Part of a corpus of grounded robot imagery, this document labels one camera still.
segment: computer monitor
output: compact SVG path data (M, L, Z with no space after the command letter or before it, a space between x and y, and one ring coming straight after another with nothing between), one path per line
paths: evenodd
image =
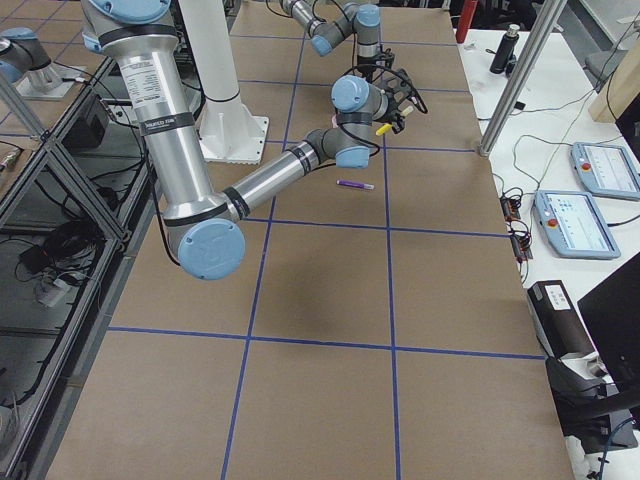
M640 253L580 299L578 309L620 392L640 389ZM631 412L640 418L640 402Z

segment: white table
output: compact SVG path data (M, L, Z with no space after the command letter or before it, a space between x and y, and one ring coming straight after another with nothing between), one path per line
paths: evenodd
M491 117L493 110L507 84L505 75L489 72L493 55L486 49L496 50L504 32L470 30L464 45L459 46L469 89L474 98L478 118ZM520 34L516 45L519 55L527 33ZM519 100L526 104L525 110L561 107L577 100L592 89L580 64L576 61L562 36L553 33L540 54L535 68L523 89ZM583 100L556 111L521 113L512 116L506 123L490 161L493 172L504 179L504 190L520 187L525 193L534 192L536 183L513 167L513 147L522 135L534 135L549 142L601 142L620 136L614 124L596 123L588 113L588 107L596 93L587 94ZM480 121L484 131L488 121ZM608 142L628 145L622 137ZM523 138L516 149L517 165L536 179L548 172L541 182L544 190L582 191L570 159L570 147L548 145L532 138ZM498 192L503 188L496 178ZM640 213L640 203L623 200L596 198L596 202L608 223L619 222ZM540 280L562 280L571 299L576 303L593 287L609 276L618 267L640 251L640 220L612 229L613 236L622 252L615 260L574 260L558 257L546 241L539 226L532 225L531 206L533 195L522 201L521 215L531 227L533 260L523 266L527 271L524 287L528 288ZM589 455L593 469L599 468L598 455ZM640 472L640 449L611 452L605 468L607 480L635 480Z

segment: black box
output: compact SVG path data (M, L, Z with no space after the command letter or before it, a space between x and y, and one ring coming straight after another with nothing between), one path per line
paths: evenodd
M536 282L527 294L536 334L548 355L581 358L595 351L560 280Z

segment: red cylinder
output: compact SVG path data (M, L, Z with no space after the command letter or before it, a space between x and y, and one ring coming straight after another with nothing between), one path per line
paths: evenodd
M456 41L458 43L464 43L464 40L467 38L467 32L471 26L477 5L478 0L465 0L462 13L460 14L460 20L458 21L458 29L456 30Z

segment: purple pen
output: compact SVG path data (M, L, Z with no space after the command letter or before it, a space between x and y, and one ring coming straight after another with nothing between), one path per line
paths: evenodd
M362 190L373 190L373 185L370 183L352 182L351 180L338 180L336 184L343 187L360 188Z

